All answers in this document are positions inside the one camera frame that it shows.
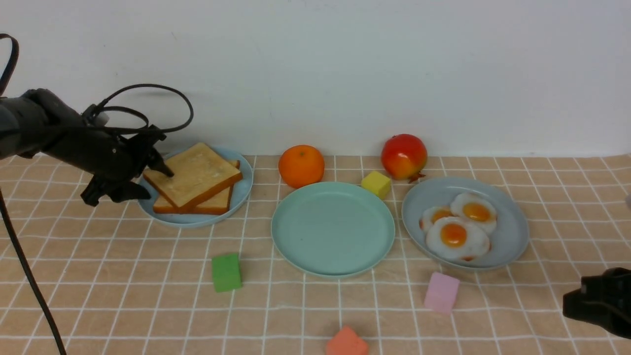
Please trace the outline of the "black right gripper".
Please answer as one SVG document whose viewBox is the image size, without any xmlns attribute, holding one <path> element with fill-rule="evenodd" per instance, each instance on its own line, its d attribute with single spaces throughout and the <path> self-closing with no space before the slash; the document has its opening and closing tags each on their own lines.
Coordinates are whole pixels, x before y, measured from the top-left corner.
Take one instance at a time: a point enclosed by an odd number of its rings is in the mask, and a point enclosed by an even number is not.
<svg viewBox="0 0 631 355">
<path fill-rule="evenodd" d="M 581 277 L 581 287 L 563 295 L 562 314 L 630 339 L 631 271 L 608 268 L 598 276 Z"/>
</svg>

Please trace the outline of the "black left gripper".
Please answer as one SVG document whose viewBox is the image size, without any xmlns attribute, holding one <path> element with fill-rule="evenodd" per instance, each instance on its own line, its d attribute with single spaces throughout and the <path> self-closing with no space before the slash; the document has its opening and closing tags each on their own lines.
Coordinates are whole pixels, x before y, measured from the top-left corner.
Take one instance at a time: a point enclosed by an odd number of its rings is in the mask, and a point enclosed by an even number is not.
<svg viewBox="0 0 631 355">
<path fill-rule="evenodd" d="M 148 190 L 133 179 L 146 168 L 168 178 L 175 175 L 155 148 L 166 135 L 154 125 L 148 128 L 130 139 L 97 130 L 70 131 L 46 146 L 43 153 L 93 176 L 80 194 L 87 205 L 96 207 L 103 196 L 116 204 L 148 200 Z"/>
</svg>

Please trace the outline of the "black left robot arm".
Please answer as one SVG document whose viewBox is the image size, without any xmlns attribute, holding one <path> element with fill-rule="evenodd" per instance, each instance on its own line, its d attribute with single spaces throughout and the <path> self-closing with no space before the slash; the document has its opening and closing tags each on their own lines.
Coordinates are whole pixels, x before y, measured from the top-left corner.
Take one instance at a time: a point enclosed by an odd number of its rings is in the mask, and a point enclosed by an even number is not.
<svg viewBox="0 0 631 355">
<path fill-rule="evenodd" d="M 31 159 L 44 153 L 89 173 L 92 179 L 81 198 L 93 207 L 102 196 L 117 203 L 149 199 L 148 190 L 135 183 L 146 168 L 174 176 L 155 148 L 165 133 L 153 124 L 139 129 L 108 127 L 96 116 L 95 105 L 81 115 L 43 88 L 2 98 L 1 157 Z"/>
</svg>

